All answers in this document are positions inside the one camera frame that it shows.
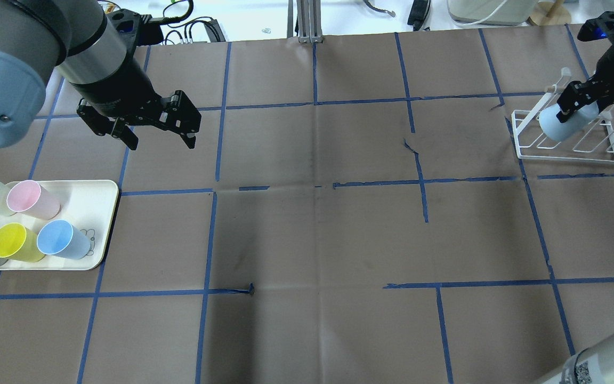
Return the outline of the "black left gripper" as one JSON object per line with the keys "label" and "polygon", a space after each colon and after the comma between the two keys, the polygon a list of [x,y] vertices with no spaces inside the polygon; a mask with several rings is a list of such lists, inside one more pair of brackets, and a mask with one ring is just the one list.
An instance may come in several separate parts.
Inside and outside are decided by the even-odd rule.
{"label": "black left gripper", "polygon": [[158,94],[132,54],[69,56],[67,80],[81,96],[76,114],[94,134],[108,134],[134,151],[139,139],[130,126],[149,125],[195,148],[201,124],[197,107],[181,90],[168,97]]}

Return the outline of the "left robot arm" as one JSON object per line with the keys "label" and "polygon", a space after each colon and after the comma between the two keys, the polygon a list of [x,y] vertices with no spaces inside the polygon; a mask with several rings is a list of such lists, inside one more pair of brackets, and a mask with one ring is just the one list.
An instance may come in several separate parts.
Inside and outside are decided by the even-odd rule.
{"label": "left robot arm", "polygon": [[153,126],[195,147],[201,114],[181,90],[158,94],[137,63],[138,46],[163,42],[161,27],[188,17],[105,13],[96,1],[0,1],[0,148],[18,143],[46,99],[53,72],[81,99],[76,113],[98,136],[130,150],[131,126]]}

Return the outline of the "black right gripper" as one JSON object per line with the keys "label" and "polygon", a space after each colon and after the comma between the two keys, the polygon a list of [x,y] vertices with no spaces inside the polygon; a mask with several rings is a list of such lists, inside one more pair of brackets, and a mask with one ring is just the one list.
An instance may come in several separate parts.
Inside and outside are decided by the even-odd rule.
{"label": "black right gripper", "polygon": [[599,112],[614,104],[614,46],[599,59],[587,81],[571,81],[556,101],[559,122],[566,123],[578,109],[596,102]]}

